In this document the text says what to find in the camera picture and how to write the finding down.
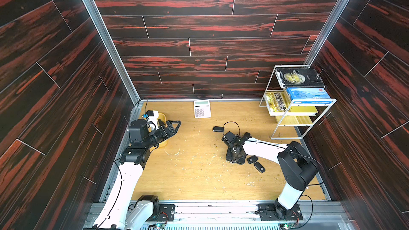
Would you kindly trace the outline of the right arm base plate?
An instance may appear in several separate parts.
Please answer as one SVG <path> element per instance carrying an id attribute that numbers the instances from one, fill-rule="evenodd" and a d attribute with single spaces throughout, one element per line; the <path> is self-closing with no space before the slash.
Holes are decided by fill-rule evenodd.
<path id="1" fill-rule="evenodd" d="M 303 215 L 299 204 L 295 204 L 291 209 L 286 209 L 278 203 L 259 203 L 255 214 L 262 221 L 301 221 Z"/>

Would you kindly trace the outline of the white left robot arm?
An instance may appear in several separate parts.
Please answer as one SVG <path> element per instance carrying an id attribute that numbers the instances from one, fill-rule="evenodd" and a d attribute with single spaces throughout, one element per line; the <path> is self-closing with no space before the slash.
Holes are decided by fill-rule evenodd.
<path id="1" fill-rule="evenodd" d="M 176 135 L 181 124 L 179 120 L 158 120 L 158 127 L 150 131 L 150 123 L 145 119 L 131 122 L 128 128 L 130 146 L 121 154 L 119 163 L 115 164 L 118 174 L 114 187 L 91 229 L 139 230 L 147 220 L 160 218 L 159 199 L 155 195 L 140 197 L 130 213 L 128 208 L 152 149 Z"/>

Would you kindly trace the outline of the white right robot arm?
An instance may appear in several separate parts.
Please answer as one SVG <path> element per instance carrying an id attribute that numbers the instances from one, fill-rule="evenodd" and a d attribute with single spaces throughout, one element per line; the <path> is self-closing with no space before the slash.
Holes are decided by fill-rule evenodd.
<path id="1" fill-rule="evenodd" d="M 286 184 L 274 203 L 272 212 L 279 219 L 286 219 L 296 211 L 296 204 L 307 186 L 318 173 L 318 162 L 298 142 L 277 144 L 256 139 L 250 133 L 242 137 L 232 132 L 223 135 L 227 145 L 226 160 L 243 165 L 247 156 L 257 156 L 281 167 Z"/>

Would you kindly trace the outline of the black car key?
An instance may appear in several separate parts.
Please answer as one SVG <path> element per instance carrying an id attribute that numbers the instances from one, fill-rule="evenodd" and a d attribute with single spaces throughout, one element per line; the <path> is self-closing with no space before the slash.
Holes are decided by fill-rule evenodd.
<path id="1" fill-rule="evenodd" d="M 254 164 L 258 161 L 258 157 L 256 155 L 252 155 L 249 158 L 247 158 L 247 163 L 248 164 Z"/>
<path id="2" fill-rule="evenodd" d="M 255 162 L 254 166 L 261 174 L 264 173 L 265 170 L 266 170 L 265 167 L 262 164 L 260 164 L 259 162 Z"/>

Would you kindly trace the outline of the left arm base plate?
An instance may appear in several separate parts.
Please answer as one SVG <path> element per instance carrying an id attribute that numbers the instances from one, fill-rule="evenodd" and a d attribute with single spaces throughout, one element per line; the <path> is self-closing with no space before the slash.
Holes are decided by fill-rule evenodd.
<path id="1" fill-rule="evenodd" d="M 159 205 L 159 216 L 156 221 L 169 222 L 174 221 L 175 218 L 175 205 L 174 204 L 160 204 Z"/>

